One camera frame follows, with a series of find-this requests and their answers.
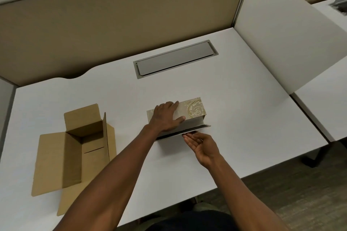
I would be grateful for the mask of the person's left hand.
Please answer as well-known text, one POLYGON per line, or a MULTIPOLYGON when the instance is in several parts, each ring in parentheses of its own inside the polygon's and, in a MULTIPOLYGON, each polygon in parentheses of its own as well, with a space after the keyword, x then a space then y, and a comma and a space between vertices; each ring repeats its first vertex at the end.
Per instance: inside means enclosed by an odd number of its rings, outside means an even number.
POLYGON ((178 126, 174 126, 173 124, 173 120, 177 118, 174 119, 173 116, 178 105, 179 101, 169 101, 156 106, 152 118, 149 121, 150 127, 154 128, 158 133, 168 132, 177 128, 178 126))

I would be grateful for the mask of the beige fabric partition panel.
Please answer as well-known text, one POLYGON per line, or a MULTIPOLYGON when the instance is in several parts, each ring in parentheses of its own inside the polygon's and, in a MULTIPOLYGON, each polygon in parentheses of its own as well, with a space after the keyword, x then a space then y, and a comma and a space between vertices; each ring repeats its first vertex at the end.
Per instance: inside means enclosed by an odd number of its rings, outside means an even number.
POLYGON ((18 86, 229 28, 239 0, 13 0, 0 4, 0 77, 18 86))

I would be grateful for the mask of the person's dark clothing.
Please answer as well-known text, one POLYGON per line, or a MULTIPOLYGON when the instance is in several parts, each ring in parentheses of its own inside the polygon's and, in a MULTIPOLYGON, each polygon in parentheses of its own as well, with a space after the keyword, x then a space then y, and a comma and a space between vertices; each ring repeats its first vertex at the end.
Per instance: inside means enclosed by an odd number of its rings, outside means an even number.
POLYGON ((174 216, 146 220, 134 231, 241 231, 233 216, 206 202, 174 216))

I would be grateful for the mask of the white desk divider panel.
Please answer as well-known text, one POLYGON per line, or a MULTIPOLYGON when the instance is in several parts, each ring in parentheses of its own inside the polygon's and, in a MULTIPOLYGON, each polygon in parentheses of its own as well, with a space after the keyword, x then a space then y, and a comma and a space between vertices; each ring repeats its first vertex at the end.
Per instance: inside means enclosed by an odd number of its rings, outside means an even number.
POLYGON ((234 28, 288 94, 347 56, 347 32, 305 0, 243 0, 234 28))

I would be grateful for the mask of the black table leg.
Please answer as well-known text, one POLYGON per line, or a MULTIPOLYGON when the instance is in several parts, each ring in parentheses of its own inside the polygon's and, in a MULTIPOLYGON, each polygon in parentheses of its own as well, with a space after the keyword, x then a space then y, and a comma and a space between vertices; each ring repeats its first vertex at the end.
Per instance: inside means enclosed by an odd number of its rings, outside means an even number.
POLYGON ((305 166, 310 167, 310 168, 315 168, 320 165, 320 163, 323 161, 329 150, 331 149, 332 145, 326 145, 321 148, 319 148, 319 151, 317 155, 315 156, 314 159, 304 156, 301 159, 301 163, 303 163, 305 166))

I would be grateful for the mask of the open brown cardboard box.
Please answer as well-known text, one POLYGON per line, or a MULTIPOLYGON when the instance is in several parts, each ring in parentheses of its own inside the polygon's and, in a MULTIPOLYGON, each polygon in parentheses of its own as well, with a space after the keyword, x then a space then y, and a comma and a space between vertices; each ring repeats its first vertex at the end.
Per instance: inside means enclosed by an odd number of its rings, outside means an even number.
POLYGON ((32 197, 62 190, 64 215, 87 185, 116 157, 115 129, 98 104, 64 113, 65 132, 39 137, 32 197))

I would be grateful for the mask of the gold patterned gift box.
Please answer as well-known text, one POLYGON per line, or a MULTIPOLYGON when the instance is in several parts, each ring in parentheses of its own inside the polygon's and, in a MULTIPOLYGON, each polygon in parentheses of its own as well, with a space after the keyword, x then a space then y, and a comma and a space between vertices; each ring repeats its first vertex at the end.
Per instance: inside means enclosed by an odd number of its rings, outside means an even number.
POLYGON ((156 141, 211 127, 204 122, 206 111, 200 97, 180 102, 173 113, 173 119, 181 116, 185 120, 175 129, 159 134, 156 141))

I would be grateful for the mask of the person's right forearm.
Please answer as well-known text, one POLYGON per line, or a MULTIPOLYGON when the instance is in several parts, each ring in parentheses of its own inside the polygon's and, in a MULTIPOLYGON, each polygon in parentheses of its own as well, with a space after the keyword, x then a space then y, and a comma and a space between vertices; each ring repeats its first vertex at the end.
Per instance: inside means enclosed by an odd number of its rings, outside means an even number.
POLYGON ((220 155, 207 168, 241 231, 289 231, 278 215, 259 200, 220 155))

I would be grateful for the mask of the person's left forearm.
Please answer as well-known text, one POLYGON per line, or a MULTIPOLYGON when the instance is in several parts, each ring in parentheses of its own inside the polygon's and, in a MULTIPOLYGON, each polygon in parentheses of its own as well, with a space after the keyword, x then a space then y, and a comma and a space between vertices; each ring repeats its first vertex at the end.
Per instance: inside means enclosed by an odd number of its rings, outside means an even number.
POLYGON ((113 231, 133 193, 145 158, 162 131, 162 125, 145 125, 79 194, 53 231, 113 231))

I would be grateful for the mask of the person's right hand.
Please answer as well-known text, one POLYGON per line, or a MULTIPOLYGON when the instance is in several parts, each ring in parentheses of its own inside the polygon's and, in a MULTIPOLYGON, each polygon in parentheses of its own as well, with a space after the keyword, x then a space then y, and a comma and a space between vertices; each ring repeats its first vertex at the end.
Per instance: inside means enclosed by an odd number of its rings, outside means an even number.
POLYGON ((182 137, 185 143, 195 153, 198 162, 207 170, 210 170, 216 161, 222 157, 216 142, 209 134, 205 141, 194 141, 188 136, 188 133, 183 134, 182 137))

